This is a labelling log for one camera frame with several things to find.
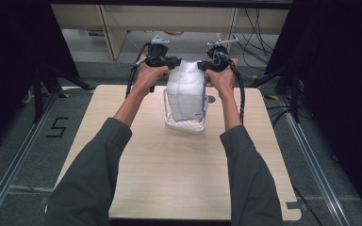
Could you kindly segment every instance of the cable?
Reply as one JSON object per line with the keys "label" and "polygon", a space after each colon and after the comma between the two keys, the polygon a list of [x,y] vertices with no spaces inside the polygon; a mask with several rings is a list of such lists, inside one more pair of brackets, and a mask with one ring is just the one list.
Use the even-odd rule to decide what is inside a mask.
{"label": "cable", "polygon": [[138,61],[140,61],[140,56],[142,56],[142,53],[145,50],[146,46],[148,46],[150,44],[151,44],[150,41],[147,41],[147,42],[145,42],[145,44],[143,44],[143,47],[140,49],[137,59],[135,60],[135,64],[131,68],[130,76],[129,76],[128,82],[127,82],[127,89],[125,91],[125,98],[127,98],[128,94],[130,94],[132,83],[133,83],[134,77],[135,77],[135,72],[137,71],[137,68],[139,66],[137,63],[138,63]]}
{"label": "cable", "polygon": [[230,59],[230,57],[222,52],[219,52],[219,57],[225,60],[230,66],[231,70],[234,72],[235,76],[238,79],[239,89],[240,89],[240,109],[239,109],[239,117],[243,124],[243,116],[245,111],[245,87],[243,86],[242,76],[240,75],[237,66],[235,66],[234,61]]}
{"label": "cable", "polygon": [[314,213],[314,211],[311,209],[310,205],[307,203],[307,201],[305,200],[304,196],[301,194],[301,192],[298,190],[298,188],[296,188],[296,186],[294,184],[292,184],[293,190],[296,191],[296,193],[298,193],[299,197],[301,197],[302,201],[304,202],[305,206],[307,207],[307,209],[310,211],[310,213],[313,215],[314,219],[317,221],[317,223],[322,226],[322,223],[320,221],[320,219],[317,217],[317,215]]}
{"label": "cable", "polygon": [[272,121],[272,123],[271,123],[272,128],[275,127],[275,124],[278,122],[278,120],[281,119],[281,117],[282,117],[283,115],[285,115],[287,112],[289,112],[290,109],[291,109],[291,107],[289,107],[288,109],[282,110],[282,111],[280,112],[280,114],[275,118],[275,120]]}
{"label": "cable", "polygon": [[280,114],[281,112],[283,112],[284,110],[280,110],[280,111],[277,111],[275,112],[274,114],[270,115],[270,119],[278,114]]}
{"label": "cable", "polygon": [[249,14],[248,14],[248,10],[247,10],[246,8],[245,8],[245,14],[246,14],[246,16],[247,16],[247,18],[248,18],[248,20],[249,20],[249,23],[251,24],[251,27],[252,27],[252,31],[253,31],[253,32],[252,32],[252,34],[251,34],[251,37],[253,36],[253,34],[255,34],[255,36],[257,37],[257,40],[259,41],[259,43],[260,43],[260,45],[261,45],[261,48],[255,46],[255,45],[252,45],[252,44],[250,43],[251,37],[250,37],[247,41],[248,41],[252,46],[254,46],[255,48],[262,50],[263,53],[264,53],[264,55],[265,55],[265,57],[266,57],[266,59],[269,60],[269,59],[270,59],[269,54],[272,54],[272,52],[268,51],[268,50],[265,48],[264,45],[267,45],[267,46],[268,46],[270,49],[272,49],[272,50],[273,50],[273,48],[271,48],[271,47],[263,40],[263,38],[261,37],[260,22],[259,22],[259,15],[260,15],[260,10],[259,10],[259,8],[256,9],[256,21],[255,21],[255,25],[253,24],[253,22],[252,22],[252,20],[251,20],[251,18],[250,18],[250,16],[249,16]]}
{"label": "cable", "polygon": [[246,46],[248,43],[245,44],[245,46],[243,46],[239,41],[237,42],[238,46],[246,53],[250,54],[252,57],[260,60],[262,63],[264,64],[268,64],[268,61],[266,59],[263,59],[262,57],[258,56],[257,54],[255,54],[254,52],[252,52],[251,50],[247,49]]}
{"label": "cable", "polygon": [[[286,107],[289,107],[291,108],[292,106],[269,106],[269,107],[266,107],[266,109],[275,109],[275,108],[286,108]],[[307,107],[305,104],[298,104],[298,107]]]}
{"label": "cable", "polygon": [[252,79],[254,79],[251,75],[248,75],[248,74],[246,74],[246,73],[243,73],[243,72],[241,72],[241,71],[239,71],[241,74],[243,74],[243,75],[245,75],[246,77],[248,77],[248,78],[252,78]]}

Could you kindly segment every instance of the person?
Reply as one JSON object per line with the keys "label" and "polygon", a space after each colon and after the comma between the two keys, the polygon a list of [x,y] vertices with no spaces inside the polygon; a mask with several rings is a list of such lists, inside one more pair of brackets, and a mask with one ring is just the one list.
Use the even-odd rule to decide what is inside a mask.
{"label": "person", "polygon": [[[131,138],[131,124],[143,98],[167,66],[141,64],[137,81],[113,118],[105,121],[84,147],[53,191],[45,225],[109,225],[119,161]],[[220,135],[227,157],[231,195],[231,225],[282,225],[280,202],[272,175],[256,151],[239,118],[234,99],[235,75],[228,67],[221,73],[206,71],[210,87],[222,100],[225,132]]]}

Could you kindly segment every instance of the hand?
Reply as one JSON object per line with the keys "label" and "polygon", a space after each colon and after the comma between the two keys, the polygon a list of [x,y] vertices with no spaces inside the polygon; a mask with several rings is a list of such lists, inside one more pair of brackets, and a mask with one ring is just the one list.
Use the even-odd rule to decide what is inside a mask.
{"label": "hand", "polygon": [[154,86],[156,81],[164,74],[168,73],[170,69],[167,66],[152,68],[145,63],[140,64],[136,71],[137,81],[133,87],[146,96],[149,93],[149,88]]}
{"label": "hand", "polygon": [[[238,66],[239,60],[233,58],[232,61],[235,66]],[[211,83],[207,83],[207,86],[214,87],[219,92],[220,98],[223,99],[225,96],[234,95],[236,76],[229,66],[220,73],[206,70],[206,75],[211,80]]]}
{"label": "hand", "polygon": [[[237,59],[232,59],[235,66],[238,65]],[[237,104],[234,99],[234,85],[236,75],[228,66],[224,71],[216,73],[211,70],[206,70],[206,75],[210,77],[211,83],[207,84],[209,87],[214,87],[219,92],[222,99],[222,112],[224,115],[225,131],[241,125]]]}

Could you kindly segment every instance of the light wood surface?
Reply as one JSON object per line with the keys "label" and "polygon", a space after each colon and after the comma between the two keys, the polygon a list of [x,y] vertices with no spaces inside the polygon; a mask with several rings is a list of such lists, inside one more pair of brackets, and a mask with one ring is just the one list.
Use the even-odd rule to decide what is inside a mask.
{"label": "light wood surface", "polygon": [[[230,219],[222,104],[215,89],[206,89],[209,104],[201,135],[177,131],[164,123],[163,93],[157,86],[142,103],[133,136],[120,161],[118,184],[109,210],[112,218]],[[99,86],[90,101],[58,181],[81,149],[123,102],[125,86]],[[239,104],[239,90],[235,90]],[[268,164],[276,183],[284,220],[298,220],[299,209],[260,91],[246,89],[245,127]]]}

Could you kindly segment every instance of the floor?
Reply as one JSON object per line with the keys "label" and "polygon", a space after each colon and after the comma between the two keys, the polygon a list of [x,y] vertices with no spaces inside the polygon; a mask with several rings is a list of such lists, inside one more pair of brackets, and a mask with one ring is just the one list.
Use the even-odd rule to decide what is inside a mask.
{"label": "floor", "polygon": [[[110,77],[114,73],[127,77],[129,65],[134,62],[140,47],[155,35],[170,40],[167,56],[183,57],[190,60],[207,59],[206,45],[208,41],[215,41],[216,34],[189,33],[181,35],[169,35],[161,31],[145,32],[130,31],[127,34],[122,51],[115,60],[110,59],[105,39],[99,36],[90,36],[85,30],[63,30],[63,35],[71,50],[72,56],[80,71],[81,78],[87,82],[97,85],[102,81],[117,83],[118,77]],[[242,46],[245,46],[246,39],[250,35],[236,34]],[[276,35],[262,35],[262,39],[273,47],[277,41]],[[261,47],[261,43],[253,37],[251,43]],[[246,78],[255,79],[255,76],[262,76],[266,61],[266,54],[260,48],[247,45],[247,48],[257,54],[262,60],[253,56],[244,55],[241,48],[232,44],[230,56],[240,60],[239,66],[244,67],[241,72]],[[269,116],[274,120],[279,112],[279,105],[282,104],[279,97],[274,93],[273,87],[277,78],[268,84],[263,85],[260,90],[265,97],[265,104],[269,108]],[[0,206],[0,225],[42,225],[43,212],[46,199],[49,197],[52,187],[55,185],[61,164],[67,156],[65,150],[70,149],[79,123],[82,120],[85,109],[88,107],[91,93],[79,92],[71,94],[71,97],[57,98],[52,105],[50,114],[46,117],[42,129],[31,144],[31,151],[27,154],[25,162],[18,171],[18,175],[11,182],[8,195]],[[7,168],[19,148],[22,147],[25,137],[32,129],[32,116],[34,110],[33,102],[25,104],[13,116],[12,123],[1,136],[5,142],[0,146],[0,181],[4,177]],[[349,183],[343,169],[333,160],[325,137],[320,128],[312,118],[307,108],[300,108],[301,126],[305,136],[309,139],[313,153],[316,155],[322,171],[328,178],[330,187],[334,189],[337,199],[343,206],[351,225],[362,225],[362,202]],[[48,138],[56,135],[59,131],[52,130],[52,126],[66,127],[62,137]],[[287,117],[280,118],[274,125],[274,132],[277,136],[281,152],[288,168],[291,182],[298,188],[296,195],[303,216],[297,222],[285,222],[285,225],[319,225],[314,216],[317,216],[322,225],[341,225],[336,223],[332,217],[329,206],[321,193],[319,184],[309,168],[307,158],[304,156],[300,144],[290,129],[290,121]]]}

